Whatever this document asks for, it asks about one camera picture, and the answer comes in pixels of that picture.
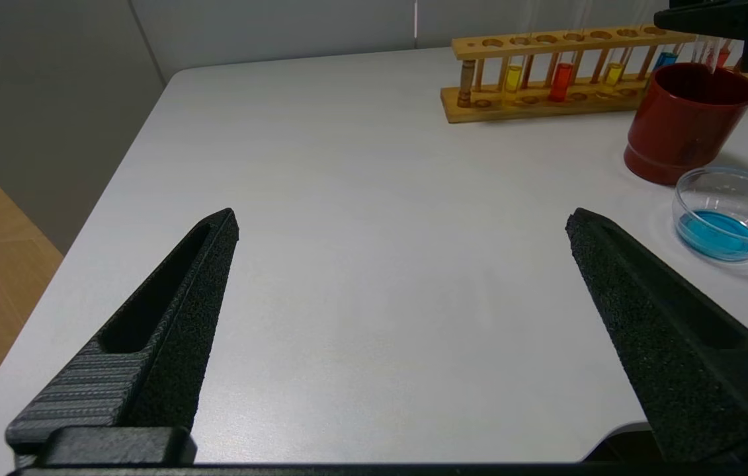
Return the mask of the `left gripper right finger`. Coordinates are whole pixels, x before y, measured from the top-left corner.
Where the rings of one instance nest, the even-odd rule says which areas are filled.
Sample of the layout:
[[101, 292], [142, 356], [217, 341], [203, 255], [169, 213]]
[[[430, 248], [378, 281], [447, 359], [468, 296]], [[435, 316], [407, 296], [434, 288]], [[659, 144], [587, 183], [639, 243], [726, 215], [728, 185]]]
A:
[[748, 463], [745, 325], [603, 215], [566, 232], [665, 460]]

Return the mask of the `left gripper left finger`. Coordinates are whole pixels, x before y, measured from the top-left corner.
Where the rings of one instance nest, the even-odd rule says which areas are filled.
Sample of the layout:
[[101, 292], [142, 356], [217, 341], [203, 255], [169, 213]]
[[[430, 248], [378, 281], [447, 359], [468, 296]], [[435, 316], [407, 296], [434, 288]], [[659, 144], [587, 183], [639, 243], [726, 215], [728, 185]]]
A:
[[192, 428], [238, 238], [229, 208], [189, 230], [10, 422], [17, 463], [63, 428]]

